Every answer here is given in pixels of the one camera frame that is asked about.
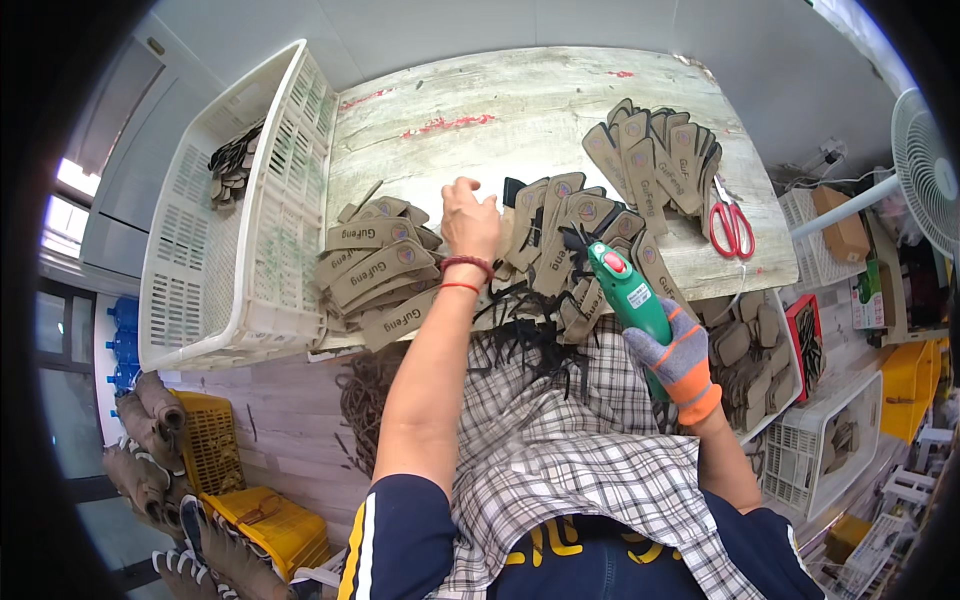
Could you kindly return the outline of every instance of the yellow plastic crate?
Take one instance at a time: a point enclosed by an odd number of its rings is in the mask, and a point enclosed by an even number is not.
[[[226,398],[170,390],[186,410],[186,477],[196,493],[226,493],[247,487]]]
[[[314,568],[330,559],[324,520],[270,488],[202,493],[200,499],[266,550],[288,582],[298,568]]]
[[[883,370],[880,431],[913,443],[940,380],[940,346],[911,342],[894,350]]]

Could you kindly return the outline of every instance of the hand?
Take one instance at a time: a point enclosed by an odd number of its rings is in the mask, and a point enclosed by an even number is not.
[[[500,241],[500,213],[496,210],[495,194],[477,202],[473,192],[478,189],[479,181],[465,177],[444,186],[440,232],[453,254],[475,256],[492,264]]]
[[[662,346],[636,327],[624,330],[623,339],[634,367],[653,371],[680,409],[680,423],[692,425],[705,419],[720,402],[720,386],[710,381],[707,332],[676,302],[657,300],[673,332],[670,345]]]

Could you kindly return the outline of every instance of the water bottle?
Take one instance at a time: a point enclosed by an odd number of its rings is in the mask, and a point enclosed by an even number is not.
[[[107,383],[112,383],[117,388],[132,389],[133,380],[139,371],[140,365],[117,365],[113,375],[107,375]]]
[[[105,346],[113,350],[113,356],[118,363],[139,363],[136,348],[136,334],[127,331],[117,331],[113,339],[105,343]]]
[[[135,298],[120,298],[107,309],[107,314],[113,317],[113,323],[120,331],[136,332],[139,319],[140,302]]]

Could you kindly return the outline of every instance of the worn table surface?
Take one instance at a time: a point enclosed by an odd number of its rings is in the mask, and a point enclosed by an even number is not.
[[[384,184],[375,197],[420,206],[430,214],[431,227],[443,214],[441,186],[460,175],[483,184],[482,198],[499,196],[504,177],[530,182],[582,171],[587,186],[603,185],[619,200],[581,141],[624,97],[644,108],[687,110],[691,121],[712,129],[723,146],[720,174],[743,199],[753,226],[756,252],[741,262],[721,257],[698,222],[674,214],[669,233],[658,242],[685,297],[795,282],[796,256],[773,187],[719,85],[702,67],[639,50],[503,50],[431,62],[342,92],[327,224],[346,203],[362,200],[376,180]],[[340,345],[330,342],[324,346]]]

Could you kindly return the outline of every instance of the white plastic crate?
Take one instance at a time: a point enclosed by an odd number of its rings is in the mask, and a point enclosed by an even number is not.
[[[790,345],[790,363],[786,366],[787,369],[793,371],[793,391],[790,392],[790,400],[783,405],[783,408],[779,413],[775,415],[767,415],[756,424],[756,427],[750,431],[735,431],[736,438],[740,441],[740,445],[744,445],[753,438],[755,438],[760,432],[767,428],[767,426],[777,418],[783,411],[787,410],[790,404],[793,403],[797,397],[800,396],[800,392],[804,390],[803,376],[800,373],[800,361],[797,360],[797,351],[794,349],[793,342],[790,341],[790,326],[786,321],[786,314],[783,311],[783,302],[780,301],[780,293],[777,290],[770,289],[765,291],[764,299],[766,303],[770,306],[773,306],[777,309],[777,316],[780,317],[780,331],[783,332],[783,335],[786,337],[787,344]]]
[[[139,315],[144,371],[236,367],[321,341],[326,314],[312,281],[324,248],[337,103],[301,39],[190,123],[147,243]],[[243,201],[213,210],[210,155],[264,115]]]
[[[813,221],[818,216],[808,189],[794,188],[777,198],[777,201],[786,218],[786,226],[791,230]],[[834,258],[827,248],[822,231],[814,231],[806,238],[794,240],[793,248],[800,270],[800,279],[796,283],[799,291],[825,287],[867,270],[866,262],[855,263]]]
[[[874,460],[880,435],[883,375],[837,372],[817,393],[767,429],[763,491],[811,520],[820,515]],[[845,407],[860,426],[860,447],[833,473],[820,475],[827,421]]]
[[[893,554],[905,522],[893,515],[880,515],[843,564],[832,591],[841,598],[859,598]]]

